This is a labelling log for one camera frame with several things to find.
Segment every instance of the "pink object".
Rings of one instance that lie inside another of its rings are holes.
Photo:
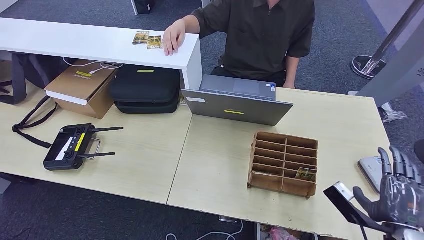
[[[274,226],[269,231],[272,240],[298,240],[282,227]]]

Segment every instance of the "laptop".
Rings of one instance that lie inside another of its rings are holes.
[[[276,100],[275,83],[233,77],[203,75],[200,91],[250,99]]]
[[[206,76],[208,75],[203,78],[208,79],[206,82],[229,79],[229,83],[214,85],[212,82],[202,81],[200,91],[182,89],[182,95],[195,115],[275,126],[293,107],[292,103],[275,101],[275,83],[210,75],[205,78]]]

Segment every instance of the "black bag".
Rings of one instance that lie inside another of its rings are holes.
[[[26,80],[30,81],[35,86],[44,89],[50,84],[55,78],[57,78],[63,71],[68,68],[68,65],[64,63],[61,57],[55,56],[44,56],[26,53],[12,53],[12,81],[0,82],[0,92],[9,94],[9,91],[1,88],[12,85],[13,96],[11,95],[0,95],[0,102],[5,104],[16,105],[21,103],[27,97],[27,83]],[[50,148],[51,144],[38,140],[28,134],[21,132],[23,129],[33,128],[38,126],[48,118],[50,118],[56,111],[58,104],[42,119],[27,124],[31,116],[49,99],[49,96],[45,96],[20,123],[15,124],[12,127],[12,131],[26,138],[34,144],[37,144],[44,148]]]
[[[26,53],[12,53],[12,81],[0,82],[0,92],[9,94],[1,88],[12,85],[13,96],[0,95],[0,102],[16,105],[27,97],[27,83],[44,89],[69,66],[61,57]]]
[[[180,103],[180,81],[176,69],[124,65],[109,93],[124,114],[170,114]]]

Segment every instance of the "black cable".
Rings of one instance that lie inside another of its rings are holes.
[[[14,236],[14,237],[12,237],[10,240],[14,240],[14,239],[17,239],[17,238],[19,238],[22,234],[24,234],[24,233],[26,233],[26,232],[28,232],[29,231],[29,233],[28,233],[28,236],[26,236],[26,240],[30,237],[30,234],[31,234],[31,227],[28,227],[28,228],[24,228],[24,229],[22,229],[22,231],[20,231],[20,233],[18,234],[18,235],[16,235],[16,236]]]
[[[365,233],[364,226],[360,225],[360,230],[362,231],[363,239],[368,240],[367,233]]]

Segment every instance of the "man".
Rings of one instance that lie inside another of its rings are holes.
[[[309,55],[314,0],[212,0],[176,21],[163,35],[173,55],[185,33],[227,33],[225,53],[212,75],[274,82],[295,88],[299,58]]]

